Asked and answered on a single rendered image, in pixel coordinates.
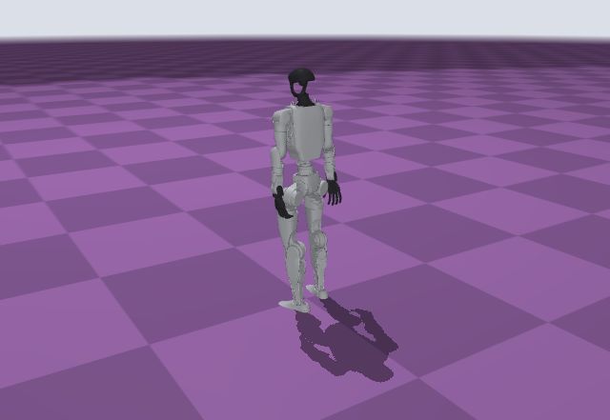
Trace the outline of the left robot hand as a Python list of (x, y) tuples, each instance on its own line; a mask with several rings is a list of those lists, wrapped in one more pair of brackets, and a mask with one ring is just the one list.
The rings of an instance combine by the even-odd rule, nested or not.
[(281, 186), (277, 186), (276, 191), (277, 194), (273, 194), (273, 197), (275, 197), (274, 204), (278, 214), (285, 219), (292, 218), (293, 215), (290, 215), (285, 209), (285, 203), (282, 199), (282, 196), (284, 195), (283, 188)]

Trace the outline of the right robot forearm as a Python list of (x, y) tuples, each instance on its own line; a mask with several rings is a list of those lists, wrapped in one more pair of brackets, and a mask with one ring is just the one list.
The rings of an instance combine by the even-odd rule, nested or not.
[(333, 143), (333, 147), (329, 150), (325, 150), (322, 152), (324, 157), (324, 169), (326, 171), (326, 178), (328, 180), (335, 180), (334, 172), (336, 171), (335, 165), (335, 147)]

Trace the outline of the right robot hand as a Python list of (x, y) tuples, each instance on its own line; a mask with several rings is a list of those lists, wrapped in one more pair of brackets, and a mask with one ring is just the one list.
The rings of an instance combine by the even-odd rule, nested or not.
[[(339, 187), (338, 183), (336, 182), (336, 181), (337, 181), (336, 172), (334, 172), (334, 178), (335, 178), (335, 180), (328, 180), (328, 179), (326, 178), (327, 183), (328, 183), (328, 190), (327, 190), (327, 192), (329, 192), (329, 201), (328, 201), (328, 205), (330, 204), (330, 202), (331, 202), (331, 198), (332, 198), (332, 196), (333, 196), (333, 203), (332, 203), (332, 206), (334, 205), (334, 203), (337, 205), (337, 202), (338, 202), (338, 196), (339, 196), (339, 204), (341, 203), (341, 199), (342, 199), (342, 198), (341, 198), (340, 187)], [(326, 192), (326, 193), (327, 193), (327, 192)], [(337, 195), (337, 193), (338, 193), (338, 195)], [(326, 194), (325, 194), (325, 195), (323, 195), (323, 198), (325, 198), (325, 196), (326, 196)]]

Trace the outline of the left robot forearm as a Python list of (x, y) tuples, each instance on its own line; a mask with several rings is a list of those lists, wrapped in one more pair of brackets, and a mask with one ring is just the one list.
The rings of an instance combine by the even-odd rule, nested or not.
[(272, 148), (270, 151), (271, 161), (272, 161), (272, 186), (271, 192), (273, 194), (277, 194), (276, 188), (277, 186), (281, 186), (283, 188), (283, 168), (285, 163), (280, 161), (280, 154), (277, 148)]

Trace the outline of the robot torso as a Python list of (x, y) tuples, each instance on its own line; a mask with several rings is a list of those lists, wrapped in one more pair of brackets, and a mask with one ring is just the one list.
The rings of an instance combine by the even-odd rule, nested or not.
[[(291, 102), (292, 117), (287, 125), (287, 150), (294, 160), (299, 160), (293, 183), (301, 184), (303, 196), (315, 193), (319, 189), (319, 173), (309, 160), (319, 158), (324, 146), (324, 109), (313, 99), (316, 106), (298, 106)], [(293, 103), (293, 104), (292, 104)]]

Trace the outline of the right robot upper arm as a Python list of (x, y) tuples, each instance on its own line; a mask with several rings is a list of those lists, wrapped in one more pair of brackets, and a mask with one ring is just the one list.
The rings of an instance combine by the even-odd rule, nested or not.
[(323, 150), (333, 147), (333, 115), (334, 111), (330, 106), (321, 105), (324, 109), (324, 146)]

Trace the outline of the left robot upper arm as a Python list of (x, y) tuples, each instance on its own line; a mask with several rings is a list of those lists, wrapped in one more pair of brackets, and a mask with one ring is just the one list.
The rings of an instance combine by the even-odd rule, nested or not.
[(280, 160), (286, 157), (287, 125), (292, 117), (292, 109), (278, 110), (273, 115), (274, 140), (280, 154)]

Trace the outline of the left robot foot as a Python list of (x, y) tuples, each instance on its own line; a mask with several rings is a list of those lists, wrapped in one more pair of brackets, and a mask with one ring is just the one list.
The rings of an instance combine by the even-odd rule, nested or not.
[[(296, 301), (296, 299), (295, 299), (295, 301)], [(291, 310), (298, 310), (298, 311), (301, 311), (301, 312), (309, 312), (309, 311), (311, 311), (311, 308), (310, 308), (309, 304), (306, 303), (306, 302), (302, 302), (302, 301), (301, 301), (300, 305), (294, 304), (294, 300), (291, 300), (291, 301), (280, 301), (278, 304), (280, 306), (282, 306), (282, 307), (285, 307), (285, 308), (288, 308), (288, 309), (291, 309)]]

